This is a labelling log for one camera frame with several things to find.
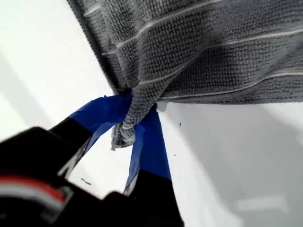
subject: white stripe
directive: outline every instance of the white stripe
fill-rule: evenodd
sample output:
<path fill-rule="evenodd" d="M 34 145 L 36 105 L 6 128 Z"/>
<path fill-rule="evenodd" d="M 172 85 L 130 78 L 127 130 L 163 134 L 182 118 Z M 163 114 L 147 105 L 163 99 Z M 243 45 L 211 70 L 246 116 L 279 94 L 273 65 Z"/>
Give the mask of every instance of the white stripe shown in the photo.
<path fill-rule="evenodd" d="M 19 197 L 25 200 L 34 200 L 52 208 L 61 209 L 63 203 L 39 189 L 22 186 L 14 183 L 0 184 L 0 196 Z"/>
<path fill-rule="evenodd" d="M 228 41 L 228 42 L 225 42 L 223 44 L 219 44 L 219 46 L 238 44 L 238 43 L 243 43 L 243 42 L 257 40 L 257 39 L 268 39 L 268 38 L 276 38 L 276 37 L 281 37 L 281 36 L 289 36 L 289 35 L 294 35 L 294 34 L 297 34 L 297 33 L 300 33 L 300 32 L 303 32 L 303 28 L 302 27 L 300 27 L 298 29 L 293 29 L 293 30 L 290 30 L 290 31 L 285 31 L 285 32 L 263 34 L 263 35 L 257 35 L 257 36 L 250 37 L 250 38 L 245 38 L 245 39 L 240 39 L 240 40 L 234 40 L 234 41 Z"/>
<path fill-rule="evenodd" d="M 159 24 L 159 23 L 161 23 L 161 22 L 163 22 L 163 21 L 165 21 L 165 20 L 169 20 L 169 19 L 172 19 L 172 18 L 174 18 L 174 17 L 180 16 L 180 15 L 182 15 L 182 14 L 184 14 L 184 13 L 190 12 L 190 11 L 195 10 L 195 9 L 197 9 L 197 8 L 200 8 L 200 7 L 209 5 L 209 4 L 214 4 L 214 3 L 217 3 L 217 2 L 220 2 L 220 1 L 222 1 L 222 0 L 210 0 L 210 1 L 206 1 L 206 2 L 201 2 L 201 3 L 198 3 L 198 4 L 196 4 L 196 5 L 193 5 L 193 6 L 190 6 L 190 7 L 188 7 L 188 8 L 185 8 L 184 10 L 181 10 L 181 11 L 179 11 L 179 12 L 175 12 L 175 13 L 172 13 L 172 14 L 170 14 L 170 15 L 167 15 L 167 16 L 165 16 L 165 17 L 163 17 L 163 18 L 158 19 L 158 20 L 148 22 L 148 23 L 146 23 L 146 24 L 137 32 L 137 34 L 136 34 L 135 36 L 133 36 L 133 37 L 127 39 L 127 40 L 124 40 L 123 42 L 120 42 L 120 43 L 116 44 L 117 49 L 112 50 L 112 51 L 109 51 L 109 52 L 107 52 L 107 53 L 103 53 L 102 55 L 108 55 L 108 54 L 116 53 L 116 52 L 118 51 L 119 48 L 121 48 L 122 46 L 124 46 L 124 45 L 127 44 L 128 42 L 130 42 L 130 41 L 132 41 L 132 40 L 134 40 L 134 39 L 137 39 L 138 37 L 140 37 L 140 35 L 141 35 L 145 30 L 147 30 L 147 29 L 149 29 L 149 28 L 155 26 L 156 24 Z"/>
<path fill-rule="evenodd" d="M 285 32 L 278 32 L 278 33 L 270 33 L 270 34 L 264 34 L 264 35 L 257 35 L 257 36 L 251 37 L 251 38 L 245 38 L 245 39 L 241 39 L 241 40 L 229 41 L 229 42 L 226 42 L 226 43 L 209 46 L 206 49 L 204 49 L 203 51 L 205 51 L 207 49 L 210 49 L 212 47 L 218 47 L 218 46 L 223 46 L 223 45 L 232 45 L 232 44 L 236 44 L 236 43 L 242 43 L 242 42 L 251 41 L 251 40 L 257 40 L 257 39 L 266 39 L 266 38 L 274 38 L 274 37 L 282 37 L 282 36 L 287 36 L 287 35 L 294 35 L 294 34 L 301 33 L 301 32 L 303 32 L 303 28 L 299 28 L 299 29 L 296 29 L 296 30 L 285 31 Z M 187 61 L 185 64 L 183 64 L 176 71 L 174 71 L 174 72 L 172 72 L 172 73 L 170 73 L 170 74 L 168 74 L 166 76 L 160 77 L 160 78 L 155 78 L 155 79 L 140 81 L 139 85 L 153 83 L 153 82 L 157 82 L 157 81 L 160 81 L 160 80 L 167 79 L 167 78 L 173 76 L 174 74 L 178 73 L 181 69 L 183 69 L 184 67 L 186 67 L 194 59 L 196 59 L 196 56 L 193 57 L 191 60 Z"/>
<path fill-rule="evenodd" d="M 266 79 L 270 79 L 270 78 L 276 78 L 276 77 L 282 77 L 282 76 L 303 76 L 303 71 L 302 72 L 280 72 L 278 74 L 274 74 L 274 75 L 270 75 L 267 77 L 264 77 L 260 80 L 258 80 L 257 82 L 251 83 L 247 86 L 241 87 L 241 88 L 237 88 L 237 89 L 233 89 L 233 90 L 228 90 L 228 91 L 218 91 L 218 92 L 208 92 L 208 93 L 202 93 L 202 94 L 191 94 L 191 95 L 179 95 L 179 96 L 168 96 L 168 97 L 163 97 L 160 98 L 160 100 L 165 100 L 165 99 L 174 99 L 174 98 L 186 98 L 186 97 L 200 97 L 200 96 L 215 96 L 215 95 L 223 95 L 223 94 L 228 94 L 228 93 L 233 93 L 236 91 L 242 91 L 245 90 L 247 88 L 250 88 L 252 86 L 257 85 L 258 83 L 266 80 Z"/>
<path fill-rule="evenodd" d="M 92 7 L 90 7 L 85 13 L 84 16 L 87 17 L 89 14 L 95 12 L 96 10 L 100 9 L 101 5 L 100 3 L 93 5 Z"/>

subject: towel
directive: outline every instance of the towel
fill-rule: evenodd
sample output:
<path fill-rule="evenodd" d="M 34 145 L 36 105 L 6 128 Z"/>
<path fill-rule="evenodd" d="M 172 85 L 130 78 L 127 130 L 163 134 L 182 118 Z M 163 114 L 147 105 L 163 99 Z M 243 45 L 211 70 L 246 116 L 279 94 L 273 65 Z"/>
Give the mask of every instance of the towel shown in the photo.
<path fill-rule="evenodd" d="M 303 0 L 68 0 L 115 94 L 113 147 L 157 101 L 303 100 Z"/>

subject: white surface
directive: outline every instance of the white surface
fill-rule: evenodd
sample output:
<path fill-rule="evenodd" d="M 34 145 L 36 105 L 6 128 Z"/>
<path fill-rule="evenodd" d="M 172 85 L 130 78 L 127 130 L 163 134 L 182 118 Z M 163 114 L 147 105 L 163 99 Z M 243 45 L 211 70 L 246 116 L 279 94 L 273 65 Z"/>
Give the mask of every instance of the white surface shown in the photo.
<path fill-rule="evenodd" d="M 111 95 L 64 0 L 0 0 L 0 72 L 0 140 Z M 302 113 L 301 103 L 168 104 L 160 118 L 186 226 L 302 226 Z M 71 181 L 99 197 L 122 191 L 130 151 L 111 151 L 108 132 Z"/>

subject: blue painter's tape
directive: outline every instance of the blue painter's tape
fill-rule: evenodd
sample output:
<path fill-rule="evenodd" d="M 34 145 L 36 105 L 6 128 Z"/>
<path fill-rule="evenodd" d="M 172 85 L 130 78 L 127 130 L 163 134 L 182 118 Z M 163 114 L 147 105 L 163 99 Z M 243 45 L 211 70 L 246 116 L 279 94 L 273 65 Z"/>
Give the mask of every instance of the blue painter's tape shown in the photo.
<path fill-rule="evenodd" d="M 131 94 L 97 98 L 69 116 L 93 133 L 87 150 L 102 134 L 123 121 L 131 100 Z M 171 180 L 162 127 L 155 107 L 137 124 L 135 135 L 126 187 L 140 169 Z"/>
<path fill-rule="evenodd" d="M 154 107 L 136 126 L 135 133 L 136 141 L 133 145 L 125 188 L 129 186 L 140 169 L 171 180 L 162 127 Z"/>
<path fill-rule="evenodd" d="M 93 133 L 87 150 L 102 134 L 123 121 L 131 100 L 131 94 L 104 96 L 90 101 L 69 116 Z"/>

